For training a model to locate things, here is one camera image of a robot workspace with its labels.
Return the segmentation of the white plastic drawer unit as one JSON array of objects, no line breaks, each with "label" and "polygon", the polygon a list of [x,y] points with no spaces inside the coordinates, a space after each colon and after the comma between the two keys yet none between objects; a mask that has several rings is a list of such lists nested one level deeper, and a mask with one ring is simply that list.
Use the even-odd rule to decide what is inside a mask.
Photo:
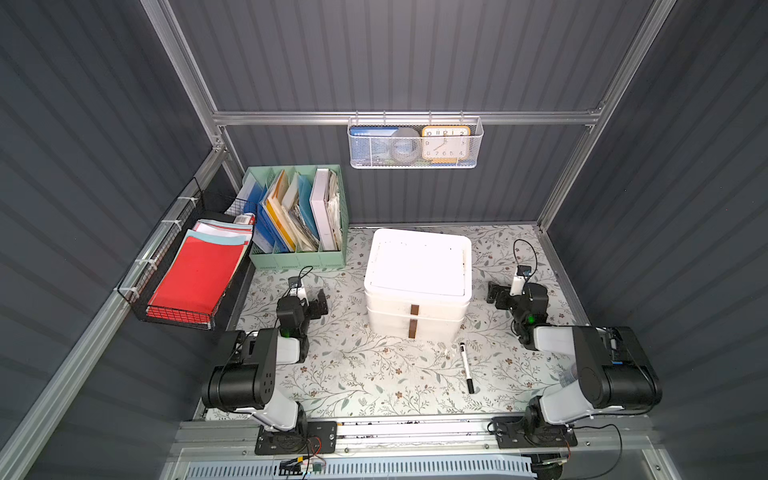
[{"label": "white plastic drawer unit", "polygon": [[465,236],[378,229],[364,277],[371,330],[453,343],[472,300],[472,243]]}]

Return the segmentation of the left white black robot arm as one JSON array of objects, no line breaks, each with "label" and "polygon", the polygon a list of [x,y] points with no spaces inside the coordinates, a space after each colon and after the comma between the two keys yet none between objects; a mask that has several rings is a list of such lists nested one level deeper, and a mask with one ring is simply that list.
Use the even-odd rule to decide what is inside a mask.
[{"label": "left white black robot arm", "polygon": [[306,413],[278,387],[277,368],[308,357],[310,322],[329,311],[324,291],[308,300],[289,294],[277,302],[277,325],[223,334],[201,400],[205,408],[248,414],[277,434],[307,435]]}]

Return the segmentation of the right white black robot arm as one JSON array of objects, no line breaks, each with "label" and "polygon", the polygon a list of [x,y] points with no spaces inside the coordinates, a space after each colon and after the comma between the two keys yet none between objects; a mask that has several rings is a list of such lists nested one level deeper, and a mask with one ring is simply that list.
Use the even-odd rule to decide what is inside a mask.
[{"label": "right white black robot arm", "polygon": [[522,347],[574,361],[571,383],[529,401],[524,423],[530,431],[596,415],[643,414],[662,400],[658,376],[631,328],[550,324],[547,289],[537,283],[490,282],[486,302],[511,313],[511,332]]}]

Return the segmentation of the green plastic file organizer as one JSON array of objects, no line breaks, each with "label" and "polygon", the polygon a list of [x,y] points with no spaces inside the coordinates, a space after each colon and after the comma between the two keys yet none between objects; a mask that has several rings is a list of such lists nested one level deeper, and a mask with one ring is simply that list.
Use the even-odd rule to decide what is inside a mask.
[{"label": "green plastic file organizer", "polygon": [[[337,251],[323,251],[310,207],[318,168],[329,169],[328,213]],[[338,165],[251,167],[231,209],[256,216],[251,262],[261,270],[346,265],[349,218],[342,170]]]}]

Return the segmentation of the black white marker pen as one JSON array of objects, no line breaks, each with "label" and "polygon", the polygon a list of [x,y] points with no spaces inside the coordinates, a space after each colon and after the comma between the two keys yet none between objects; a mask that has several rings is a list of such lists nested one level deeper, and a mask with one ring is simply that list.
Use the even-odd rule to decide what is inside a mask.
[{"label": "black white marker pen", "polygon": [[459,343],[459,352],[460,352],[460,356],[463,363],[467,391],[470,395],[473,395],[476,393],[476,390],[475,390],[474,380],[471,373],[467,345],[465,342]]}]

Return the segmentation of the red paper folder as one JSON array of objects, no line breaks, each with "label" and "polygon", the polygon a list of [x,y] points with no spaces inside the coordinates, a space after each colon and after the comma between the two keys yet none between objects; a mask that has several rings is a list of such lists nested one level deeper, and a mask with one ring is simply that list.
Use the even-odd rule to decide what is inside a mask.
[{"label": "red paper folder", "polygon": [[147,306],[153,318],[207,324],[235,275],[250,240],[189,230]]}]

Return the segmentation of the yellow analog clock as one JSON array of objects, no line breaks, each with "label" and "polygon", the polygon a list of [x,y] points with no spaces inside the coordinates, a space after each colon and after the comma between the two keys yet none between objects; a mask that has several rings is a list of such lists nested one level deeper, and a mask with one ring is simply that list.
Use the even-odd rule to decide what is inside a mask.
[{"label": "yellow analog clock", "polygon": [[457,163],[470,156],[472,131],[466,125],[425,126],[421,153],[432,163]]}]

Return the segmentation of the blue box in basket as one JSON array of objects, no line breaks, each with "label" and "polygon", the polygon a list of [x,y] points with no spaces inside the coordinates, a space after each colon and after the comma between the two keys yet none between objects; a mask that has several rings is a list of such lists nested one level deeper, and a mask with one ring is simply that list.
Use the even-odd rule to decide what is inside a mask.
[{"label": "blue box in basket", "polygon": [[348,129],[350,163],[355,168],[373,167],[392,159],[391,138],[397,127],[352,126]]}]

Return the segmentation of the grey tape roll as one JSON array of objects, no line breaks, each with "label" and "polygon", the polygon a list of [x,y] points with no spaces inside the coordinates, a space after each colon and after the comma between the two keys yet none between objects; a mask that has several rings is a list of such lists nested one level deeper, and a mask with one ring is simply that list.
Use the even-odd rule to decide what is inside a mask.
[{"label": "grey tape roll", "polygon": [[410,165],[421,158],[421,136],[410,127],[398,128],[390,140],[390,155],[392,159],[404,165]]}]

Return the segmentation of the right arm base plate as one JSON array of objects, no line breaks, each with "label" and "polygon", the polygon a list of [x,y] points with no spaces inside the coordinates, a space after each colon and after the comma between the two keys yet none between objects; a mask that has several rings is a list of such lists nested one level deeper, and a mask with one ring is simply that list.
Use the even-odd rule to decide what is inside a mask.
[{"label": "right arm base plate", "polygon": [[563,425],[536,424],[522,415],[493,417],[486,426],[500,449],[566,448],[578,445]]}]

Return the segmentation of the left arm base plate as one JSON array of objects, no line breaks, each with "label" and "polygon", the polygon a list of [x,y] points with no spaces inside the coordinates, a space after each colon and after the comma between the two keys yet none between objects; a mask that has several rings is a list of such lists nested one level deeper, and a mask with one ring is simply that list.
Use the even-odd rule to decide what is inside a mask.
[{"label": "left arm base plate", "polygon": [[257,456],[331,454],[335,452],[338,424],[333,421],[309,421],[290,432],[259,429],[254,454]]}]

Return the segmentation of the aluminium mounting rail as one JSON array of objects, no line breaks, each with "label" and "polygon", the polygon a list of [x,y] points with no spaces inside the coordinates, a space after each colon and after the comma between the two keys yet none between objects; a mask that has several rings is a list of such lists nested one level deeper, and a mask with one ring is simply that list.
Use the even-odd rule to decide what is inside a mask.
[{"label": "aluminium mounting rail", "polygon": [[[338,424],[336,452],[360,448],[404,448],[408,445],[438,444],[480,444],[497,445],[486,426],[493,417],[516,416],[515,414],[467,414],[467,415],[426,415],[413,417],[350,417],[317,421],[333,421]],[[613,432],[624,435],[643,434],[653,430],[646,415],[598,415],[563,425],[574,433],[582,430],[593,431],[607,426]]]}]

